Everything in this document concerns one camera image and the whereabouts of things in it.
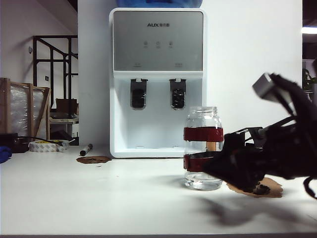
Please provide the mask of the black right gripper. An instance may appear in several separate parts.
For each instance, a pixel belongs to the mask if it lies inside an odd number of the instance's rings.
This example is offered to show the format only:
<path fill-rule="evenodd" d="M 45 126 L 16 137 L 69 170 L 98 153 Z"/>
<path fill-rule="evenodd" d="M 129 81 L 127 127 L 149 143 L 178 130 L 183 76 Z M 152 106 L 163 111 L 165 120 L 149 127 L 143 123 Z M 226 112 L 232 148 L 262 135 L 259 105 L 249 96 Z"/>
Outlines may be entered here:
<path fill-rule="evenodd" d="M 266 127 L 251 127 L 254 144 L 248 148 L 244 132 L 225 134 L 223 151 L 203 153 L 203 172 L 244 192 L 253 192 L 265 174 L 316 178 L 316 105 L 295 82 L 274 73 L 262 74 L 253 90 L 261 99 L 281 104 L 289 116 Z"/>

